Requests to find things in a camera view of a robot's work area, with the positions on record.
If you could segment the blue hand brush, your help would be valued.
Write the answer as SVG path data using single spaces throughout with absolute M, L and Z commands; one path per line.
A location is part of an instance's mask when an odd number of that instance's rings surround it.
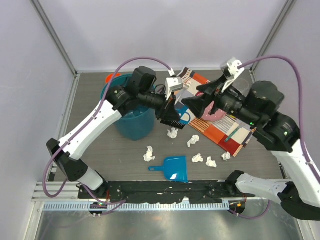
M 187 106 L 183 106 L 182 108 L 177 109 L 179 120 L 161 120 L 160 123 L 172 128 L 182 130 L 192 120 L 190 113 L 188 113 L 188 109 L 189 108 Z

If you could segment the teal trash bin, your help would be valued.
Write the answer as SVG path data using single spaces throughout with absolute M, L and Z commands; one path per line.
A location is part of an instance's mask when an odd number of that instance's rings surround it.
M 111 87 L 115 85 L 126 86 L 132 74 L 122 74 L 114 78 Z M 103 87 L 100 99 L 102 99 L 108 83 Z M 125 116 L 114 123 L 117 131 L 125 138 L 138 141 L 147 137 L 154 129 L 156 121 L 155 110 L 139 105 L 134 110 L 129 111 Z

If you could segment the blue dustpan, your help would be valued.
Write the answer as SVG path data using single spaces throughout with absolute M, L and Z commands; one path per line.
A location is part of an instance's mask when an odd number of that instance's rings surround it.
M 168 156 L 160 166 L 149 166 L 150 172 L 163 172 L 164 178 L 168 181 L 187 183 L 188 169 L 187 158 L 182 156 Z

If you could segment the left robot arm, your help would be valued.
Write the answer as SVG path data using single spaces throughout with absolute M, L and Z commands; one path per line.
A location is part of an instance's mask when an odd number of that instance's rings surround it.
M 175 109 L 175 92 L 183 88 L 181 78 L 172 71 L 171 76 L 165 80 L 166 92 L 162 94 L 155 91 L 156 80 L 155 71 L 140 66 L 123 84 L 109 83 L 104 91 L 105 96 L 75 129 L 59 140 L 52 138 L 46 143 L 52 160 L 67 180 L 86 186 L 88 192 L 98 195 L 106 192 L 106 180 L 81 158 L 100 134 L 137 107 L 155 110 L 156 118 L 162 124 L 179 121 L 180 115 Z

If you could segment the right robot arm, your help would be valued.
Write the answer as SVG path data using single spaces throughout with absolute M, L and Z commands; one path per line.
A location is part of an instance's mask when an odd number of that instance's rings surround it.
M 232 194 L 250 194 L 279 204 L 299 220 L 320 219 L 320 172 L 308 155 L 302 141 L 302 128 L 289 116 L 278 111 L 285 96 L 270 81 L 254 83 L 247 95 L 235 87 L 224 89 L 225 77 L 199 85 L 198 96 L 184 98 L 182 103 L 196 118 L 208 106 L 212 113 L 222 110 L 253 129 L 253 136 L 285 168 L 289 180 L 277 182 L 235 170 L 227 179 Z

